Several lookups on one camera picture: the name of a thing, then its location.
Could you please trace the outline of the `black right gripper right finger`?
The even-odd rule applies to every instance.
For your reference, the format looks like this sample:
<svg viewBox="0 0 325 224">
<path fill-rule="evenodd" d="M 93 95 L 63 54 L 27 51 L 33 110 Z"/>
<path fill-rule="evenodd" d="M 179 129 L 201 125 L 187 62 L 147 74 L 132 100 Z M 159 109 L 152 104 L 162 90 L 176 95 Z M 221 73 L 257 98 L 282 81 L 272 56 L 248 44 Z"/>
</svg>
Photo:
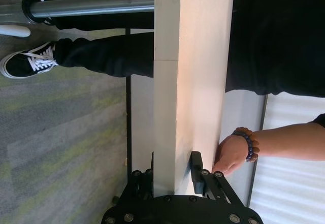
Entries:
<svg viewBox="0 0 325 224">
<path fill-rule="evenodd" d="M 220 171 L 210 173 L 203 168 L 201 153 L 191 152 L 191 179 L 195 194 L 204 198 L 241 205 L 241 200 Z"/>
</svg>

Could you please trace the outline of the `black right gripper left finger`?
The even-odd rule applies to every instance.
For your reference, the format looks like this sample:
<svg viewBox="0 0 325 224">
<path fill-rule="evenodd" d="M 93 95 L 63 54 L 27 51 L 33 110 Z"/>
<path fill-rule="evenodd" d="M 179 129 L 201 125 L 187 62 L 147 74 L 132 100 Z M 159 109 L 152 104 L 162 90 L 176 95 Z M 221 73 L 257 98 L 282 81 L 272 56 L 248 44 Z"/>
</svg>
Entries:
<svg viewBox="0 0 325 224">
<path fill-rule="evenodd" d="M 145 172 L 135 170 L 132 176 L 137 178 L 137 195 L 140 199 L 153 199 L 153 174 L 154 174 L 154 152 L 151 155 L 150 168 Z"/>
</svg>

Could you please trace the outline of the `person left hand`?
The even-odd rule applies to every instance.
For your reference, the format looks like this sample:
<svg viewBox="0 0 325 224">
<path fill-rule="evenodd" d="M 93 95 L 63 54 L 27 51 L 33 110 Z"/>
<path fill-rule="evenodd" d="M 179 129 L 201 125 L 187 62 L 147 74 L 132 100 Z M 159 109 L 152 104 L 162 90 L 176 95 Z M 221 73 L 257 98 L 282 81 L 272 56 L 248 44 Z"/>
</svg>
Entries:
<svg viewBox="0 0 325 224">
<path fill-rule="evenodd" d="M 212 172 L 222 172 L 224 176 L 231 175 L 244 164 L 247 155 L 246 140 L 242 136 L 230 135 L 217 147 Z"/>
</svg>

